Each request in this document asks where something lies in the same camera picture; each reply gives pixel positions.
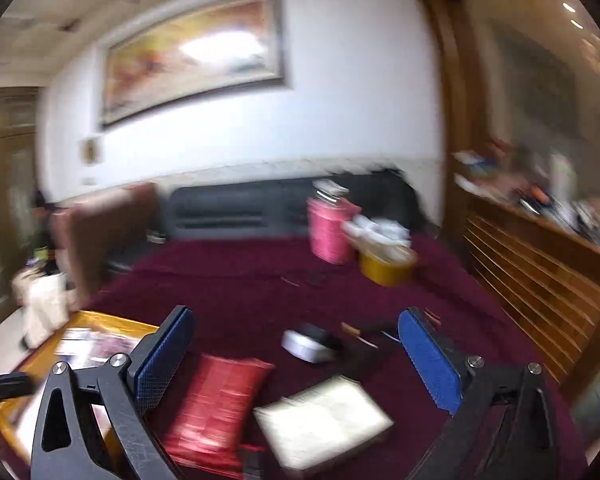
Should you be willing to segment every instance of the picture frame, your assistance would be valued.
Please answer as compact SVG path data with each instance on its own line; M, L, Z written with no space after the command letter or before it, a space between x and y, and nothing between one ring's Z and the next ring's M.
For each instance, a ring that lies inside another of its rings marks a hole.
M221 0L107 51L101 128L192 97L285 81L280 0Z

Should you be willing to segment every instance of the metal screw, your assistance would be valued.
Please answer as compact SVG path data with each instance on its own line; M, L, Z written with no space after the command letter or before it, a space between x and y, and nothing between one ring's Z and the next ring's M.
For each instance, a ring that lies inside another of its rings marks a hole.
M484 359L479 355L470 355L466 361L471 368L482 368L484 366Z
M59 363L54 364L52 370L55 375L60 375L66 370L66 363L64 361L60 361Z
M542 373L542 367L538 363L529 363L529 371L533 375L540 375Z
M115 354L110 360L111 366L116 368L122 366L126 362L126 356L124 354Z

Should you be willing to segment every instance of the pink container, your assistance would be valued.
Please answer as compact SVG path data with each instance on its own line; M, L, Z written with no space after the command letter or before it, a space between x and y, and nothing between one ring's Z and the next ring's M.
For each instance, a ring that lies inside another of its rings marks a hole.
M360 213L361 208L346 198L331 205L317 198L307 200L311 250L330 264L343 264L351 259L353 249L340 225Z

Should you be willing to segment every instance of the book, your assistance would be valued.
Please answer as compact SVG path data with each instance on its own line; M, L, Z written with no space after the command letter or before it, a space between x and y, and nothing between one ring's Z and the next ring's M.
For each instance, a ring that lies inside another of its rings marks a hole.
M359 452L394 424L359 383L343 376L254 414L280 465L301 478Z

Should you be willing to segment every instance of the blue gripper pad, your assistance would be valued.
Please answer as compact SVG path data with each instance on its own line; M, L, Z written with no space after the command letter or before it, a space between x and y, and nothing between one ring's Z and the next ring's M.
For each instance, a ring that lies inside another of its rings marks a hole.
M178 306L158 331L142 338L130 354L128 383L140 413L160 402L189 347L193 330L193 313Z
M398 335L436 406L455 415L462 402L458 372L408 310L398 317Z

